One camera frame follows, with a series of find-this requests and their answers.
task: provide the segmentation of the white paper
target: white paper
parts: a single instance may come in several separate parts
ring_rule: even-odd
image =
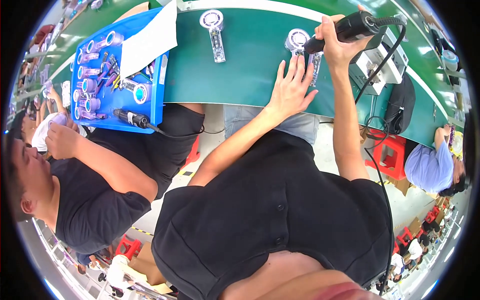
[[[122,43],[120,79],[177,46],[177,2],[171,1],[139,33]]]

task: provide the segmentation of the yellow black floor marking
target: yellow black floor marking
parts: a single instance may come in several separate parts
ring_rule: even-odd
[[[193,177],[195,175],[195,172],[189,172],[189,171],[180,171],[179,175],[183,176],[188,176],[188,177]]]
[[[135,229],[135,230],[137,230],[137,231],[139,231],[139,232],[142,232],[142,233],[144,233],[144,234],[148,234],[149,236],[153,236],[153,234],[148,233],[148,232],[146,232],[146,231],[143,231],[143,230],[141,230],[141,229],[138,229],[137,227],[133,227],[133,226],[132,226],[132,229]]]
[[[378,181],[375,181],[375,182],[378,183],[378,184],[380,184],[380,185],[382,185],[382,182],[379,181],[379,180],[378,180]],[[393,184],[393,183],[392,183],[392,182],[389,182],[388,180],[385,180],[385,181],[384,181],[384,184]]]

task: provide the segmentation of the floor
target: floor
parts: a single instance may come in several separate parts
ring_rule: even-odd
[[[223,123],[223,109],[219,104],[205,104],[205,129],[209,132],[217,132],[224,128]],[[319,170],[324,172],[330,172],[338,174],[338,169],[335,164],[334,152],[333,152],[333,127],[331,124],[320,124],[317,134],[317,140],[313,145],[315,152],[315,163]],[[199,140],[199,152],[200,159],[194,163],[191,163],[185,167],[185,171],[195,172],[199,167],[203,159],[215,149],[224,140],[222,133],[207,134],[202,133]],[[373,140],[367,140],[364,147],[370,147],[373,145]],[[368,158],[368,155],[362,151],[364,159]],[[377,171],[371,167],[367,167],[367,171],[370,178],[374,181],[378,181]],[[175,189],[177,187],[186,186],[191,177],[184,175],[177,175],[168,190]],[[397,190],[394,185],[389,184],[385,186],[392,209],[392,218],[394,224],[394,233],[397,235],[404,226],[408,226],[410,222],[416,216],[420,220],[424,219],[427,212],[432,209],[434,200],[428,196],[423,190],[419,188],[410,188],[406,197],[401,191]],[[155,200],[152,203],[152,210],[140,218],[133,226],[151,234],[155,231],[156,221],[162,207],[163,199]],[[152,236],[141,233],[134,229],[129,229],[127,235],[130,238],[139,239],[142,242],[151,241]]]

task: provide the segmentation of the black polo shirt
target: black polo shirt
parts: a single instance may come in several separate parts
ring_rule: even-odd
[[[282,250],[363,285],[386,269],[389,227],[380,185],[320,172],[306,141],[272,130],[205,187],[165,194],[152,252],[196,300],[217,299]]]

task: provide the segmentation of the hand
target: hand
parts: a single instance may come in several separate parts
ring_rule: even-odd
[[[55,99],[55,98],[60,98],[59,94],[55,89],[53,88],[53,85],[49,88],[48,94],[47,94],[48,99]]]
[[[361,5],[358,5],[358,9],[359,11],[366,10]],[[352,58],[360,51],[364,50],[367,43],[372,38],[372,36],[369,36],[353,43],[339,42],[336,37],[335,23],[344,17],[345,16],[342,14],[337,14],[331,17],[323,16],[322,24],[315,28],[316,39],[325,40],[324,55],[330,69],[347,69]]]
[[[78,125],[70,118],[69,114],[65,114],[67,116],[67,127],[74,130],[77,133],[80,133],[80,129],[78,128]]]
[[[306,110],[318,93],[318,90],[313,90],[305,97],[313,78],[313,64],[308,66],[303,81],[302,77],[305,73],[305,58],[303,56],[292,56],[287,75],[284,78],[285,65],[286,63],[283,60],[278,67],[272,97],[265,107],[265,111],[272,112],[277,125],[286,118]]]
[[[445,124],[445,126],[444,126],[444,136],[449,136],[451,130],[452,130],[452,127],[448,126],[448,124]]]
[[[51,123],[45,143],[54,159],[72,158],[76,156],[79,140],[84,138],[67,126]]]

